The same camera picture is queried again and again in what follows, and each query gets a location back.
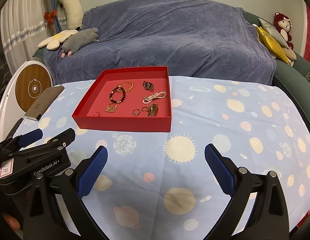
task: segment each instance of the red bow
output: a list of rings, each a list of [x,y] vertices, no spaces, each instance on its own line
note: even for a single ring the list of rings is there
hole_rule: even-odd
[[[45,12],[44,18],[47,21],[47,27],[54,24],[54,17],[56,16],[56,10],[51,13]]]

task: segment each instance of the label sticker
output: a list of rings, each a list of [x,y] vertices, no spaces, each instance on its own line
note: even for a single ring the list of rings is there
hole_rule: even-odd
[[[5,161],[0,167],[0,179],[13,173],[13,159]]]

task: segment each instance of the wooden disc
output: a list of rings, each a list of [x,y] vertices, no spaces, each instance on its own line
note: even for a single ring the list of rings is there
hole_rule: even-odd
[[[27,112],[48,87],[51,87],[51,81],[47,70],[36,64],[25,67],[16,82],[16,99],[20,108]]]

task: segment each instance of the plush toy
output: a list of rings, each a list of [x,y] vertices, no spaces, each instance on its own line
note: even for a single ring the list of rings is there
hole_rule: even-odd
[[[79,0],[59,0],[60,7],[64,7],[67,16],[67,26],[69,30],[82,27],[84,12]]]
[[[282,35],[284,40],[286,41],[287,45],[293,49],[293,43],[290,41],[292,40],[292,36],[289,34],[289,31],[292,28],[291,20],[282,13],[275,13],[274,17],[274,25],[276,26],[277,31]]]
[[[57,49],[60,43],[65,42],[70,36],[76,34],[77,32],[77,30],[64,30],[54,36],[43,40],[41,43],[38,44],[38,47],[43,48],[47,46],[47,49],[49,50]]]
[[[97,31],[97,28],[86,29],[71,36],[63,44],[63,52],[61,54],[61,57],[65,57],[66,54],[68,54],[68,57],[70,57],[72,54],[79,51],[79,49],[81,49],[82,47],[98,41],[98,34],[96,33]]]

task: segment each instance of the yellow pillow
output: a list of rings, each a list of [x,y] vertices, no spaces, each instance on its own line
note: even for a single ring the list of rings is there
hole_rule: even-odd
[[[263,40],[265,46],[268,48],[270,52],[272,52],[278,59],[284,61],[286,64],[290,64],[289,59],[287,58],[284,50],[267,31],[263,30],[260,27],[257,27],[257,31],[259,32],[260,38]]]

